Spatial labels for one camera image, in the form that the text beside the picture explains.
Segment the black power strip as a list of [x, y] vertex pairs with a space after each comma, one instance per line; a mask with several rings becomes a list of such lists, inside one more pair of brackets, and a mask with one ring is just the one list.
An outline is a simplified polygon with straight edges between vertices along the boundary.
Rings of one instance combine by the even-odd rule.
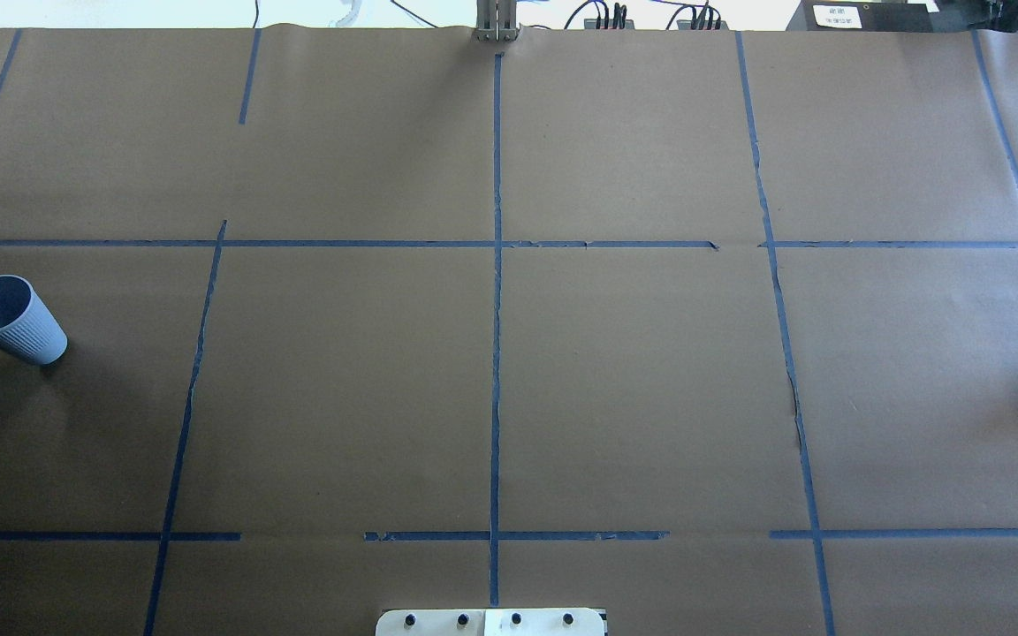
[[682, 5], [672, 16], [672, 23], [679, 31], [722, 31], [726, 28], [722, 12], [711, 4]]
[[634, 28], [634, 23], [627, 17], [627, 6], [623, 3], [606, 3], [605, 1], [590, 1], [578, 9], [593, 7], [596, 16], [586, 18], [583, 28], [590, 31], [623, 31], [623, 28]]

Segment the blue ribbed plastic cup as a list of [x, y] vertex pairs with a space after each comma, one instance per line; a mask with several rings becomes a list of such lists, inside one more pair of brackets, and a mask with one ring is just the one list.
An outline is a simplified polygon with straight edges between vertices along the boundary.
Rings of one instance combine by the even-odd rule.
[[0, 350], [33, 366], [67, 351], [68, 338], [29, 279], [0, 275]]

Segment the black power strip left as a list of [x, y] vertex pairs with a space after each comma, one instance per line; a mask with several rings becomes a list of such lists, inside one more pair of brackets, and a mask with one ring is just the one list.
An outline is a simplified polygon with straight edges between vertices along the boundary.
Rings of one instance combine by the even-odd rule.
[[623, 3], [606, 3], [605, 1], [590, 1], [578, 9], [593, 7], [596, 16], [586, 18], [583, 28], [590, 31], [623, 31], [623, 28], [634, 28], [634, 23], [627, 17], [627, 6]]

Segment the black power strip right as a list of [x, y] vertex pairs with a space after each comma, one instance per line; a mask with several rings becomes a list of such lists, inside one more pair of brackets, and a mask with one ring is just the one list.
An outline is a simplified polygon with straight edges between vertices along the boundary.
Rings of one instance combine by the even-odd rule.
[[711, 4], [682, 5], [672, 16], [672, 23], [679, 31], [722, 31], [726, 28], [722, 12]]

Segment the aluminium frame post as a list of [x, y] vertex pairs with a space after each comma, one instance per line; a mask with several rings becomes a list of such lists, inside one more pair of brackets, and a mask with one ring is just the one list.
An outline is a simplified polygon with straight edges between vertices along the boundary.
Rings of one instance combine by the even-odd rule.
[[477, 0], [475, 3], [474, 40], [513, 42], [520, 36], [516, 0]]

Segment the black box with label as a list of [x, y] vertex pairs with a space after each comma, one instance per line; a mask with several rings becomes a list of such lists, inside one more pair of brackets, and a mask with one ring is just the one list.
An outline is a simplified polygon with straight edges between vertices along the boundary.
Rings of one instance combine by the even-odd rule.
[[925, 3], [800, 1], [785, 31], [934, 33], [934, 20]]

